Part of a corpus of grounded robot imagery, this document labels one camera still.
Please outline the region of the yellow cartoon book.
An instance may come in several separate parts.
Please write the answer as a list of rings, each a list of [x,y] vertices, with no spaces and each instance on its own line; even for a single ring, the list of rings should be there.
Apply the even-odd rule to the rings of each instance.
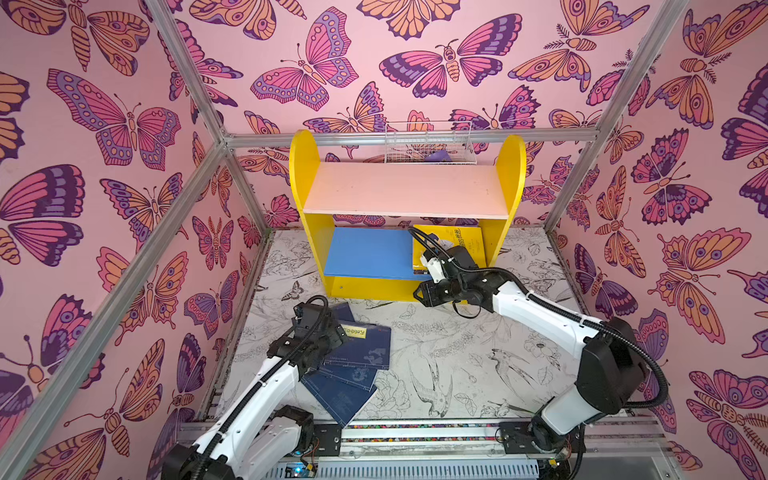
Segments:
[[[465,247],[479,267],[487,266],[483,235],[479,227],[416,225],[416,228],[440,243],[446,250],[456,246]],[[413,240],[412,246],[413,272],[425,274],[427,268],[422,264],[421,257],[425,255],[426,248],[417,240]]]

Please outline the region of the navy book yellow label top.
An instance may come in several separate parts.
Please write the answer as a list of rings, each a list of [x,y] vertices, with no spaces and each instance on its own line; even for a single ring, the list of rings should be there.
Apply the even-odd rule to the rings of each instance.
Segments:
[[[390,327],[345,321],[342,321],[341,325],[347,339],[325,357],[325,364],[377,370],[390,368]]]

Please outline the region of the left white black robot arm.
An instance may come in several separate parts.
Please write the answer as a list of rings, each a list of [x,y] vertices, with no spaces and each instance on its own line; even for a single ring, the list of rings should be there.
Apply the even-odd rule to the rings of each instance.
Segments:
[[[309,448],[312,415],[293,407],[278,415],[277,407],[347,335],[323,295],[293,311],[291,326],[270,344],[245,392],[192,445],[170,450],[162,479],[259,479],[283,456]]]

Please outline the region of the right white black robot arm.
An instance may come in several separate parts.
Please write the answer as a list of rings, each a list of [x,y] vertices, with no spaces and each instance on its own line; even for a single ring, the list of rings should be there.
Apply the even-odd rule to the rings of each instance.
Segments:
[[[408,232],[423,247],[420,262],[430,275],[413,293],[422,305],[475,305],[533,329],[577,361],[574,384],[544,404],[525,430],[536,450],[555,453],[589,424],[668,400],[661,365],[623,319],[600,321],[567,309],[528,289],[509,270],[478,266],[463,246],[447,249],[416,227]]]

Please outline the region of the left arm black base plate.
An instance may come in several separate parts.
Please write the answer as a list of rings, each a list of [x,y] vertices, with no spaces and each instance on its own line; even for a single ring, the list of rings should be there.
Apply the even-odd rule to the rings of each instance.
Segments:
[[[341,453],[343,428],[338,424],[316,423],[311,454],[314,457],[338,457]]]

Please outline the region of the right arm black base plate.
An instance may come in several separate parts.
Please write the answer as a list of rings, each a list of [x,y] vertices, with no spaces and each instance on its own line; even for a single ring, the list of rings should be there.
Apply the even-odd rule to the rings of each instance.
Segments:
[[[535,419],[501,422],[497,428],[496,439],[507,454],[565,457],[585,450],[579,428],[560,435]]]

